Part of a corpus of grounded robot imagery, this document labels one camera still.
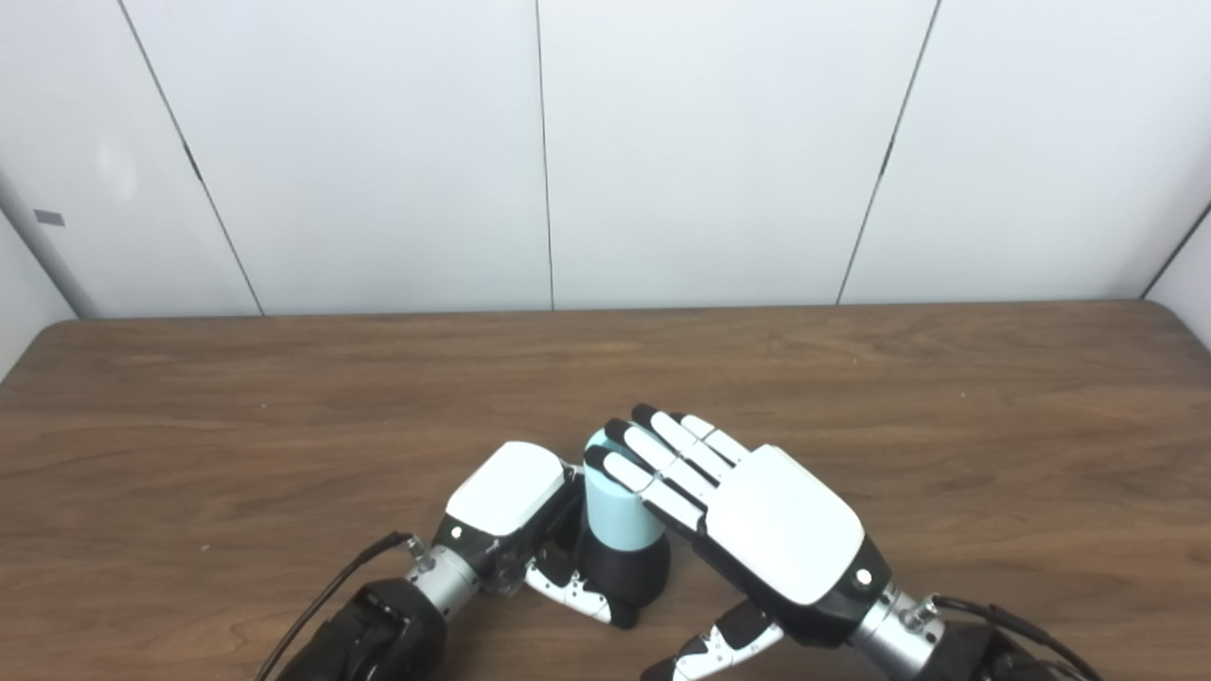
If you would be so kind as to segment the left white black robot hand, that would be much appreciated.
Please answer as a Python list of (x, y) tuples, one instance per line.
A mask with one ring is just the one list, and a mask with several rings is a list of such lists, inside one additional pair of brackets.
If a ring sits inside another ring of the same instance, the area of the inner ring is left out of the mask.
[(619, 629), (636, 610), (606, 595), (572, 556), (585, 505), (582, 470), (534, 443), (510, 441), (450, 496), (412, 580), (450, 620), (483, 594), (513, 595), (530, 586), (545, 599)]

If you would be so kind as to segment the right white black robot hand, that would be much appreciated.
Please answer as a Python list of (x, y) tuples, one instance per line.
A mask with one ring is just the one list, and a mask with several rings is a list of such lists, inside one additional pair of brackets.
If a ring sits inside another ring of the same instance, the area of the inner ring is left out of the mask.
[(636, 496), (744, 594), (644, 680), (706, 679), (782, 639), (840, 648), (889, 585), (853, 507), (777, 445), (751, 448), (698, 414), (648, 404), (603, 433), (587, 469)]

